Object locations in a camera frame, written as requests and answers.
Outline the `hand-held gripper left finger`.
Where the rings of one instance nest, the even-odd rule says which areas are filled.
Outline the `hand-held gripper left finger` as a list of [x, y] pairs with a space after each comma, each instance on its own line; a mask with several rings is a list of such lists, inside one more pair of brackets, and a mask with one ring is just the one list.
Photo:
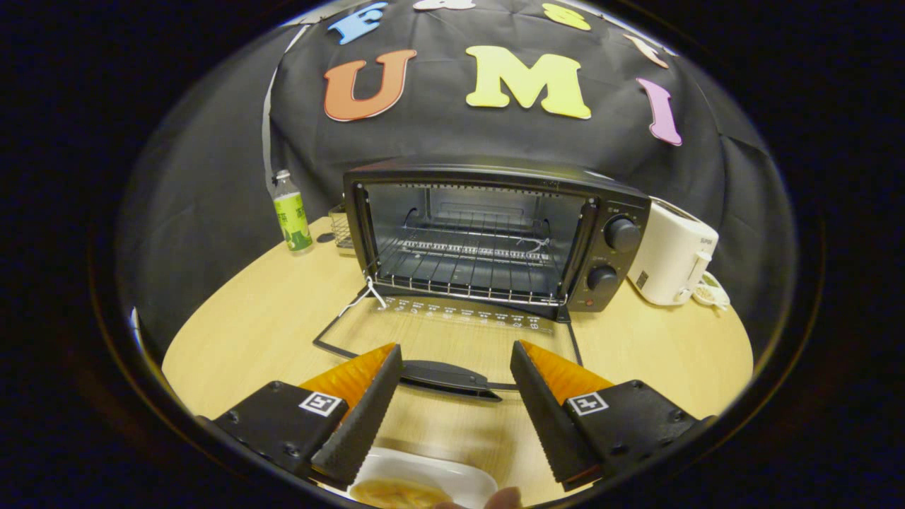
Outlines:
[[364, 464], [402, 370], [400, 345], [386, 344], [300, 385], [271, 381], [213, 425], [298, 478], [345, 489]]

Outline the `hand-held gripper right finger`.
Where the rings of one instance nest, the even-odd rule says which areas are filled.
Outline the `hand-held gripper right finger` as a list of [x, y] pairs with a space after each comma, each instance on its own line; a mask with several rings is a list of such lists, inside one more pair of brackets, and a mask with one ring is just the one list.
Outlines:
[[566, 491], [647, 466], [711, 422], [642, 380], [615, 384], [528, 341], [514, 343], [510, 370]]

